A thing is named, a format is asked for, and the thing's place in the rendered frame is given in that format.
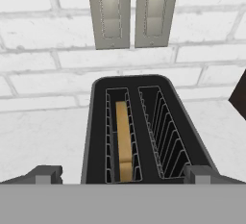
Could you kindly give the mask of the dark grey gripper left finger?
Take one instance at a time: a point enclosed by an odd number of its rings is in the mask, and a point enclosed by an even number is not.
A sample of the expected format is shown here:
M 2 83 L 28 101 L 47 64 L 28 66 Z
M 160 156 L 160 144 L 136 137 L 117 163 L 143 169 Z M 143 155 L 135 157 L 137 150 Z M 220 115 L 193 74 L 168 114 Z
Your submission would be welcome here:
M 25 175 L 3 182 L 16 185 L 60 185 L 62 183 L 61 165 L 38 165 Z

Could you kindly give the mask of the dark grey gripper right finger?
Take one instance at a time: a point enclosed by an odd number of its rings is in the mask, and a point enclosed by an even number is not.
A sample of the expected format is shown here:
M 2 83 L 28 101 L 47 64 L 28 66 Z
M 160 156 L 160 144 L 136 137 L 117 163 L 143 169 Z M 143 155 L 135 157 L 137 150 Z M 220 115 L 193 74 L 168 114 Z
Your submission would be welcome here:
M 186 165 L 184 167 L 184 183 L 194 185 L 245 185 L 245 182 L 220 175 L 207 165 Z

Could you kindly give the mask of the black toaster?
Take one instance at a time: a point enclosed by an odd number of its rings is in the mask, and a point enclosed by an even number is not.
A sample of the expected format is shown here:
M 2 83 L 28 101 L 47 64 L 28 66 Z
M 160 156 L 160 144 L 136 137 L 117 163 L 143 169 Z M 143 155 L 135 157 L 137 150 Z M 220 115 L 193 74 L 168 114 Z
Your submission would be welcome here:
M 134 184 L 181 184 L 184 167 L 214 168 L 170 80 L 161 75 L 104 77 L 91 89 L 83 184 L 118 184 L 116 107 L 125 102 Z

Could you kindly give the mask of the tan bread slice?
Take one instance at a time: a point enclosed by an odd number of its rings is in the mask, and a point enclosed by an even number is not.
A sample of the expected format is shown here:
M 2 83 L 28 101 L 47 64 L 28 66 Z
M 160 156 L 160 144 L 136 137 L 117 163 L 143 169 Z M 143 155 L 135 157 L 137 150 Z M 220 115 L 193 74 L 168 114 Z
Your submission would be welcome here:
M 115 106 L 120 181 L 130 182 L 133 177 L 133 157 L 127 104 L 120 101 Z

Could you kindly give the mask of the dark brown object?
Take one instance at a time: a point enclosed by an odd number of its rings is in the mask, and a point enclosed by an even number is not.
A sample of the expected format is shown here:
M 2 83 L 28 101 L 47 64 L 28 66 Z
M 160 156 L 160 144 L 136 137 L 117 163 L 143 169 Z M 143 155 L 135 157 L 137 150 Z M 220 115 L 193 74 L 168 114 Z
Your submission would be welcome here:
M 238 81 L 229 102 L 246 120 L 246 70 L 243 72 L 240 80 Z

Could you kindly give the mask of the beige wall switch plate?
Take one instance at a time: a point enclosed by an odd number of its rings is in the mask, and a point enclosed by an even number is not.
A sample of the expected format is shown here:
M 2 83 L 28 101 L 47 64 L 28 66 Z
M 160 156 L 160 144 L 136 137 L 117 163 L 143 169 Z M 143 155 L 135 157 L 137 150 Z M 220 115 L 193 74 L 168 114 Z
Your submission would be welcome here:
M 168 45 L 176 0 L 136 0 L 135 48 Z
M 89 0 L 95 48 L 130 47 L 131 0 Z

